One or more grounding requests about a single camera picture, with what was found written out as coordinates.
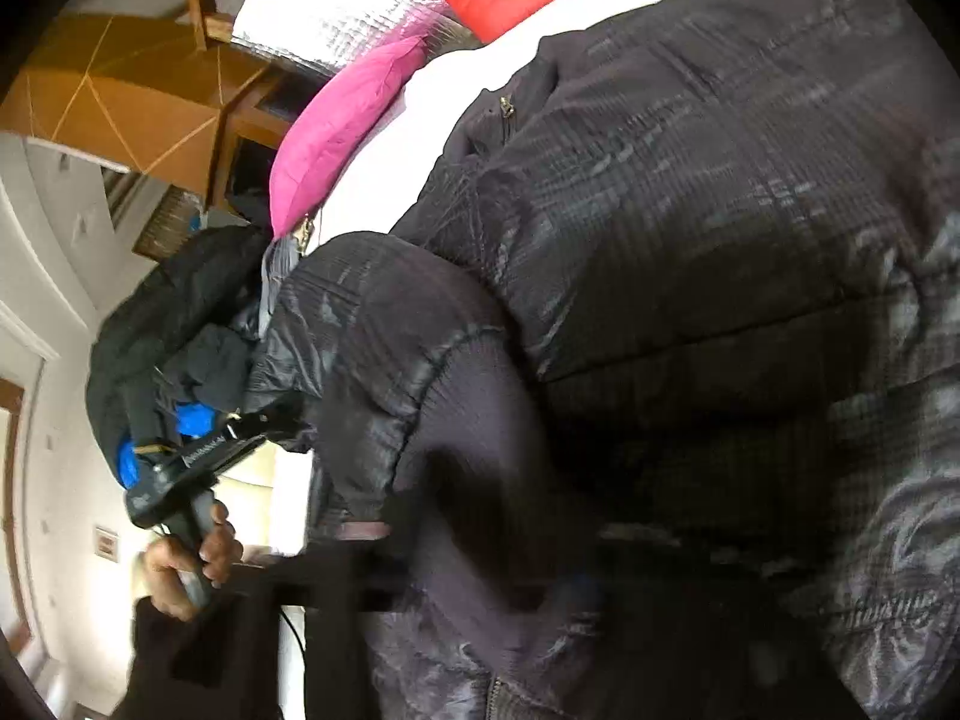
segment black handle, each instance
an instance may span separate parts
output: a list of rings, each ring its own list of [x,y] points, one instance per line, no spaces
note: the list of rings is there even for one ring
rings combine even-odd
[[[190,508],[168,517],[163,524],[171,536],[179,538],[184,547],[200,557],[203,539],[216,527],[210,515],[214,503],[213,490],[204,490],[190,501]],[[203,572],[179,572],[187,598],[196,608],[203,608],[213,598],[213,583]]]

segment reflective foil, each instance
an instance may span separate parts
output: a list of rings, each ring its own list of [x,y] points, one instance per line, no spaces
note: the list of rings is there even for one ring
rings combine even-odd
[[[480,45],[445,0],[246,0],[233,28],[239,45],[321,74],[413,35],[429,58]]]

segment hand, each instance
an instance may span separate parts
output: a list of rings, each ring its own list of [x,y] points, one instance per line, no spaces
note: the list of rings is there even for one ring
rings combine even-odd
[[[210,509],[216,527],[208,533],[200,546],[203,574],[214,584],[229,579],[230,567],[243,557],[243,544],[234,538],[234,528],[227,522],[229,512],[220,501]],[[191,555],[177,538],[160,538],[144,554],[147,588],[154,606],[164,614],[179,620],[189,620],[197,613],[187,598],[178,571],[199,571],[200,562]]]

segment quilted jacket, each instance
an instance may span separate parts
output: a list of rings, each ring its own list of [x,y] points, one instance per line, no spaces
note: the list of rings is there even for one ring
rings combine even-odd
[[[317,532],[442,470],[385,717],[949,714],[959,125],[906,0],[665,0],[304,260],[248,400],[307,395]]]

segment door frame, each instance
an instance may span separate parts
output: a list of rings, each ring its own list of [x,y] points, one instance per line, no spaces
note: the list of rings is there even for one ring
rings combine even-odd
[[[13,477],[16,474],[16,442],[23,413],[23,396],[22,386],[0,378],[0,409],[10,414],[7,435],[6,437],[0,436],[0,448],[3,449],[4,480],[0,512],[3,514],[3,534],[7,548],[10,584],[13,589],[13,603],[19,617],[16,630],[13,631],[13,636],[8,639],[8,646],[13,656],[19,655],[34,637],[30,630],[30,619],[27,617],[27,605],[23,600],[23,586],[20,583],[19,565],[16,560],[16,524],[13,519]]]

